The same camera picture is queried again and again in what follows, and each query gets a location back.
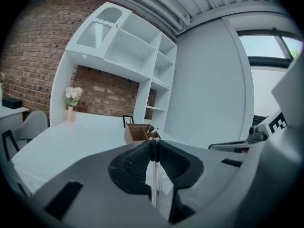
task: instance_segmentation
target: white flower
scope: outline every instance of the white flower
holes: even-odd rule
[[[71,93],[70,92],[66,92],[66,98],[67,99],[71,98]]]
[[[77,92],[75,92],[75,91],[72,92],[71,96],[72,96],[73,98],[78,98],[78,94],[77,94]]]
[[[66,93],[72,93],[73,92],[73,87],[68,87],[68,88],[66,88]]]
[[[77,93],[78,97],[82,94],[82,89],[80,87],[74,88],[74,91]]]

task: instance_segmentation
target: vase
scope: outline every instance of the vase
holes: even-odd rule
[[[66,115],[66,120],[68,123],[73,122],[73,107],[72,106],[68,106],[67,107],[67,115]]]
[[[2,98],[3,98],[2,84],[3,83],[0,83],[0,106],[2,106]]]

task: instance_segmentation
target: ceiling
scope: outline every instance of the ceiling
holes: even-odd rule
[[[277,0],[112,0],[123,4],[176,35],[202,22],[225,15],[270,11],[284,13]]]

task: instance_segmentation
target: green foliage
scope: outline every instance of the green foliage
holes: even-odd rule
[[[299,54],[299,50],[293,50],[293,58],[295,58]]]
[[[77,106],[79,99],[77,98],[68,98],[66,99],[66,102],[69,106]]]

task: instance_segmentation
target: pink vase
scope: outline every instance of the pink vase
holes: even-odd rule
[[[66,115],[66,120],[68,123],[73,122],[73,107],[72,106],[68,106],[67,107],[67,115]]]

